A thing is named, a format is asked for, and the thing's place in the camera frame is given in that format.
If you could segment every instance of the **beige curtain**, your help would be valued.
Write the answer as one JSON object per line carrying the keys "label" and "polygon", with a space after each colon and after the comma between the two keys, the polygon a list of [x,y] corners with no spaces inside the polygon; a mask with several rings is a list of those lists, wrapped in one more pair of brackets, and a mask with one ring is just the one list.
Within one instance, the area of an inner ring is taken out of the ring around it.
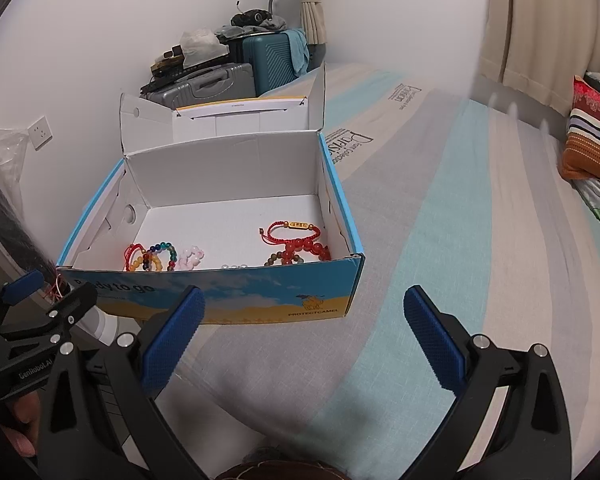
{"label": "beige curtain", "polygon": [[509,46],[509,3],[510,0],[489,0],[480,51],[480,74],[498,83],[502,83]]}
{"label": "beige curtain", "polygon": [[322,0],[302,0],[301,17],[307,43],[326,43],[327,31],[324,27]]}
{"label": "beige curtain", "polygon": [[600,72],[600,0],[489,3],[480,72],[567,115],[573,76]]}

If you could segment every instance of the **striped pillow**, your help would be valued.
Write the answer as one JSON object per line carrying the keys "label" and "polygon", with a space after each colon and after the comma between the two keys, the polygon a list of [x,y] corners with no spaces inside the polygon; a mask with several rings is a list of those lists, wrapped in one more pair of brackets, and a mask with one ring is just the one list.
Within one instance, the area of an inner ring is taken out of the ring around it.
{"label": "striped pillow", "polygon": [[600,94],[581,78],[573,80],[573,109],[567,143],[558,165],[565,180],[600,179]]}

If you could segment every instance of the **white wall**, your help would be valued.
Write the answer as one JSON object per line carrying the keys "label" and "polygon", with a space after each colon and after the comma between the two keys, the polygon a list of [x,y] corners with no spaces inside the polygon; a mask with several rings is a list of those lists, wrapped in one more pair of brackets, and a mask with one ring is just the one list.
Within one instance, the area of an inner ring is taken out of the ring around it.
{"label": "white wall", "polygon": [[326,60],[373,63],[469,95],[487,0],[323,0]]}
{"label": "white wall", "polygon": [[[274,8],[299,23],[299,0]],[[215,28],[236,0],[13,0],[0,19],[0,128],[46,115],[53,139],[29,145],[24,219],[55,260],[84,205],[121,157],[120,93],[138,94],[184,30]],[[240,0],[242,10],[268,0]],[[169,168],[163,168],[168,177]]]}

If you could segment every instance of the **striped bed sheet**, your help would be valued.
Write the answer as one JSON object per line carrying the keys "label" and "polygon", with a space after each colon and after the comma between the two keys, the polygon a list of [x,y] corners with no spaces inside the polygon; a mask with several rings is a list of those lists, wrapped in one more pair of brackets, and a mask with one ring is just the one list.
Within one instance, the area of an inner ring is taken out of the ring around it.
{"label": "striped bed sheet", "polygon": [[[309,74],[276,94],[302,94]],[[557,141],[409,78],[328,66],[324,134],[366,253],[343,319],[203,326],[176,373],[261,433],[394,480],[453,401],[404,320],[420,284],[503,348],[547,345],[575,476],[600,449],[600,222],[557,173]],[[502,403],[498,390],[492,407]],[[496,420],[490,410],[465,465]]]}

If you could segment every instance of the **human hand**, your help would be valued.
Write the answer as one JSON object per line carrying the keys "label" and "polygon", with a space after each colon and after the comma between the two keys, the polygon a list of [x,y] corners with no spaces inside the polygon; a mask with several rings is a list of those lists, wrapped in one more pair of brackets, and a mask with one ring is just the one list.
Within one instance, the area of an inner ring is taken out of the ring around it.
{"label": "human hand", "polygon": [[14,418],[27,425],[24,434],[12,428],[0,427],[20,456],[32,457],[38,447],[38,430],[40,428],[40,397],[38,392],[31,392],[16,400],[10,411]]}

